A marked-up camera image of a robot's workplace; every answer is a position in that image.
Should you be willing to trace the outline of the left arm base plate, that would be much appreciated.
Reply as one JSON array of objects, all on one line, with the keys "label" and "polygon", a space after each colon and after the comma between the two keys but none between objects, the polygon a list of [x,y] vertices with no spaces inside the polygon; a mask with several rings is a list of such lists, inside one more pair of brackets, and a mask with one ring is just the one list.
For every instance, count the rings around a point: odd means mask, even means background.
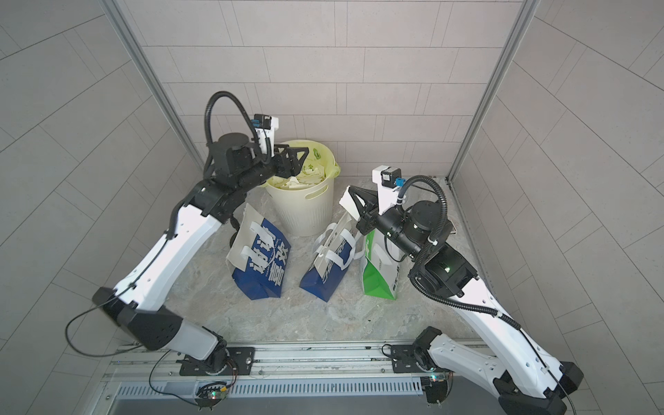
[{"label": "left arm base plate", "polygon": [[231,376],[249,375],[252,370],[255,348],[220,347],[205,360],[184,356],[177,360],[180,376]]}]

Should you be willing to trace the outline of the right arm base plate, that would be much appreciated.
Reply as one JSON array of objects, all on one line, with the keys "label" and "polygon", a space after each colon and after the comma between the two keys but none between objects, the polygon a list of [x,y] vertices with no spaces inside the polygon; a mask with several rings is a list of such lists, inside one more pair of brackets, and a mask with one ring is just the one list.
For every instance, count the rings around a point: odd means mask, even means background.
[{"label": "right arm base plate", "polygon": [[387,345],[387,349],[396,374],[430,373],[432,371],[431,365],[425,360],[425,351],[420,346],[390,344]]}]

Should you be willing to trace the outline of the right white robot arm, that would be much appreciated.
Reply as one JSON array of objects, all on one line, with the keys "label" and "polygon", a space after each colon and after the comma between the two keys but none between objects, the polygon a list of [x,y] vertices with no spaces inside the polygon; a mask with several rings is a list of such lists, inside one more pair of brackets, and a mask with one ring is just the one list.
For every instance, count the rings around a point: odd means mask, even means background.
[{"label": "right white robot arm", "polygon": [[424,371],[462,375],[499,402],[506,414],[577,411],[572,394],[584,374],[559,361],[525,332],[490,292],[478,271],[447,241],[452,224],[442,187],[429,176],[395,178],[376,190],[349,186],[340,201],[368,235],[376,232],[413,261],[408,279],[428,299],[451,307],[490,348],[483,354],[428,327],[413,343]]}]

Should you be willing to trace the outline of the green white tote bag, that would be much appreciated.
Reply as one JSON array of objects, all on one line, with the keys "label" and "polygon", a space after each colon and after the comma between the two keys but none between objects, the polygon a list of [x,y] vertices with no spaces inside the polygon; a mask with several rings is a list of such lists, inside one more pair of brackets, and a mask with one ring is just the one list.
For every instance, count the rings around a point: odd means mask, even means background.
[{"label": "green white tote bag", "polygon": [[362,288],[365,295],[388,300],[397,298],[402,252],[377,230],[368,234],[362,259]]}]

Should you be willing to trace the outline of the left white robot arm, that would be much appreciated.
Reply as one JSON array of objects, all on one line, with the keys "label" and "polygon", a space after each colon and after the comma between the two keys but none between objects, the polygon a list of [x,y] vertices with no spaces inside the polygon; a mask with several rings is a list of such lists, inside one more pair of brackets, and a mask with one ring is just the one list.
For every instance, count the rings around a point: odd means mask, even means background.
[{"label": "left white robot arm", "polygon": [[[248,134],[212,138],[211,115],[222,98],[238,108]],[[183,269],[221,225],[240,226],[233,214],[248,193],[274,176],[299,175],[309,150],[276,145],[278,121],[264,114],[250,119],[240,100],[228,91],[209,98],[203,127],[209,153],[202,181],[172,209],[167,230],[139,265],[115,287],[99,288],[93,303],[146,349],[184,354],[202,372],[217,375],[231,365],[226,341],[166,309],[165,299]]]}]

